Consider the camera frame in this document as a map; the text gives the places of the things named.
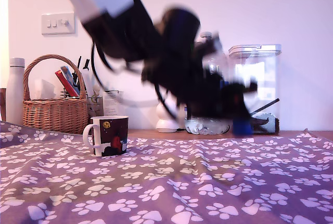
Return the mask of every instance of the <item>bed sheet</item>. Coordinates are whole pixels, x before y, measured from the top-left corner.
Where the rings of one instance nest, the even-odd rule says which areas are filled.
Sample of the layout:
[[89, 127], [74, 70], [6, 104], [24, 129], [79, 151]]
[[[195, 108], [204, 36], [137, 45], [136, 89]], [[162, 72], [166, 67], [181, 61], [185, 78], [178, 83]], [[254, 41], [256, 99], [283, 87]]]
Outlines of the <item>bed sheet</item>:
[[333, 143], [305, 133], [95, 157], [82, 136], [1, 122], [0, 144], [1, 223], [333, 222]]

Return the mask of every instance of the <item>light switch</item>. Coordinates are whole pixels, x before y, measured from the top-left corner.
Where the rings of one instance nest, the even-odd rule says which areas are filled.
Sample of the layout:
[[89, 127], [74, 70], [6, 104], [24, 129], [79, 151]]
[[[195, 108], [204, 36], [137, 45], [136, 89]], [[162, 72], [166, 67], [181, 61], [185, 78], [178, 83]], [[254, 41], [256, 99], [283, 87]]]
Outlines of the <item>light switch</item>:
[[68, 12], [64, 14], [42, 15], [42, 34], [75, 34], [75, 14]]

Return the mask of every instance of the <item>white mug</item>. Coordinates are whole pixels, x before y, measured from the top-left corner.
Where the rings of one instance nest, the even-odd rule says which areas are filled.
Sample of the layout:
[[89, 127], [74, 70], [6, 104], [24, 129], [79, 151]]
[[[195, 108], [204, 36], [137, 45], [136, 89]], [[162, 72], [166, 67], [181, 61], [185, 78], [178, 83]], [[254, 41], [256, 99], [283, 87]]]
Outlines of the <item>white mug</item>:
[[[128, 116], [96, 116], [92, 117], [93, 124], [89, 124], [83, 131], [83, 143], [94, 149], [96, 156], [120, 155], [126, 152], [127, 134], [129, 131]], [[93, 144], [88, 136], [93, 128]]]

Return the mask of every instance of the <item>red book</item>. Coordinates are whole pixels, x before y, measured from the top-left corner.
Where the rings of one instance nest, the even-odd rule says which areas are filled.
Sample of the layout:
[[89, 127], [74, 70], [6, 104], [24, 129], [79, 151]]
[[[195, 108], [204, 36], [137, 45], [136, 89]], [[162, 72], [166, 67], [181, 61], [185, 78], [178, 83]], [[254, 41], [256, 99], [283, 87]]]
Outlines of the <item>red book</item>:
[[67, 81], [67, 79], [65, 79], [61, 70], [56, 71], [55, 74], [57, 75], [58, 79], [60, 80], [60, 82], [64, 86], [65, 90], [68, 91], [69, 96], [71, 96], [71, 97], [78, 97], [79, 96], [79, 94], [74, 90], [74, 88]]

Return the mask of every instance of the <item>wicker basket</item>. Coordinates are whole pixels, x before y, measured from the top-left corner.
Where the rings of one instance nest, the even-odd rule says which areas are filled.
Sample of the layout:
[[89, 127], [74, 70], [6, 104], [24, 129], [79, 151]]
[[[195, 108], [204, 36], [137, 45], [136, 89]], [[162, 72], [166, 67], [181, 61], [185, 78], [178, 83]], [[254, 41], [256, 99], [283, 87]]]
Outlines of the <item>wicker basket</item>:
[[[28, 78], [32, 68], [45, 59], [59, 59], [70, 65], [78, 75], [80, 98], [31, 100]], [[24, 72], [23, 77], [23, 125], [33, 128], [82, 134], [88, 122], [86, 92], [79, 69], [69, 59], [60, 55], [44, 55], [35, 59]]]

